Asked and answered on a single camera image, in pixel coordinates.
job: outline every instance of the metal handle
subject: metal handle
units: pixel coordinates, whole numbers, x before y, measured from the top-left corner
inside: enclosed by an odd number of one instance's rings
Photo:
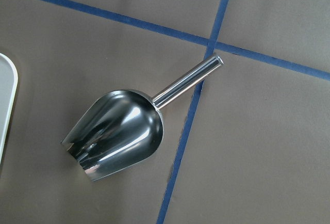
[[[153,97],[153,102],[158,109],[163,108],[168,103],[172,102],[182,93],[189,88],[201,82],[206,76],[208,76],[215,69],[223,65],[223,61],[220,56],[214,53],[185,75],[177,79],[170,84],[163,91],[159,92]]]

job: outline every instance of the shiny metal bowl of scoop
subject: shiny metal bowl of scoop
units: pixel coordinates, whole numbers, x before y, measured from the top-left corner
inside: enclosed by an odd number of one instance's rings
[[[160,109],[223,65],[213,54],[153,98],[136,90],[99,98],[62,141],[95,181],[152,155],[163,138]]]

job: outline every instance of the blue line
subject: blue line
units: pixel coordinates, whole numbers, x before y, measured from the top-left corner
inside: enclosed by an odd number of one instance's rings
[[[213,53],[214,49],[215,49],[215,45],[216,45],[216,42],[217,42],[217,38],[218,38],[218,35],[219,35],[219,31],[220,31],[220,28],[221,28],[221,24],[222,24],[222,21],[223,21],[223,17],[224,17],[224,14],[225,14],[225,10],[226,10],[228,1],[229,0],[221,0],[220,1],[219,8],[218,8],[218,11],[217,11],[217,15],[216,15],[216,18],[215,18],[215,22],[213,24],[212,32],[211,32],[211,35],[210,35],[210,39],[209,39],[209,42],[207,44],[204,59],[206,59],[208,56],[210,56]],[[197,106],[198,106],[198,103],[199,103],[199,100],[200,100],[200,97],[201,97],[201,92],[202,92],[202,89],[203,89],[203,83],[204,82],[200,82],[195,87],[195,90],[194,90],[194,93],[193,93],[193,96],[192,96],[192,100],[191,100],[191,103],[190,103],[190,106],[189,106],[186,123],[184,125],[184,129],[183,129],[180,141],[179,141],[179,146],[178,146],[178,149],[177,149],[177,152],[176,152],[176,155],[175,155],[172,175],[171,175],[170,180],[167,184],[165,195],[164,195],[164,198],[163,198],[163,202],[162,202],[160,210],[159,210],[159,214],[158,214],[158,218],[157,218],[157,222],[156,222],[157,224],[163,224],[164,220],[165,220],[165,216],[166,216],[166,213],[167,213],[167,210],[168,210],[168,207],[169,207],[169,203],[170,203],[170,200],[171,200],[171,196],[172,196],[172,193],[173,193],[175,181],[176,181],[179,169],[180,169],[181,160],[182,160],[182,157],[184,155],[184,151],[185,151],[186,144],[187,144],[187,141],[188,141],[188,137],[189,137],[189,133],[190,133],[190,130],[191,130],[192,123],[193,123],[193,119],[194,119],[194,116],[195,116],[195,113],[196,113],[196,110],[197,110]]]
[[[287,60],[282,60],[279,58],[271,57],[268,55],[264,55],[264,54],[246,50],[246,49],[241,49],[240,47],[235,47],[235,46],[228,45],[228,44],[225,44],[222,42],[216,43],[216,49],[330,81],[330,73],[327,73],[327,72],[324,72],[324,71],[321,71],[321,70],[318,70],[315,68],[303,66],[301,64],[297,64],[297,63],[290,62]]]
[[[70,9],[74,9],[74,10],[85,12],[85,13],[95,15],[98,17],[110,19],[110,20],[117,21],[120,23],[132,25],[132,26],[135,26],[138,28],[154,31],[157,33],[161,33],[163,35],[175,37],[178,39],[186,40],[186,41],[197,43],[197,44],[204,45],[204,46],[206,46],[207,42],[208,42],[208,39],[206,39],[204,37],[192,35],[192,34],[189,34],[186,32],[182,32],[182,31],[171,29],[171,28],[164,27],[161,25],[149,23],[149,22],[146,22],[143,20],[134,19],[134,18],[131,18],[131,17],[128,17],[125,15],[121,15],[121,14],[112,12],[112,11],[99,9],[96,7],[88,6],[88,5],[70,1],[70,0],[41,0],[41,1],[52,3],[52,4],[55,4],[58,6],[64,6],[64,7],[70,8]]]

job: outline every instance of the scoop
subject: scoop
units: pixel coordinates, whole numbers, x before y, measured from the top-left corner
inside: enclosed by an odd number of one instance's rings
[[[153,98],[136,90],[99,98],[61,142],[93,181],[134,165],[163,139],[160,109],[223,65],[213,54]]]

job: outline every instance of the stainless steel scoop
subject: stainless steel scoop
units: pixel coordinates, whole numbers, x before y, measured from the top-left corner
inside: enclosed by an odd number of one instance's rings
[[[136,90],[118,90],[98,99],[62,141],[95,181],[152,155],[163,138],[165,105],[223,65],[213,54],[153,98]]]

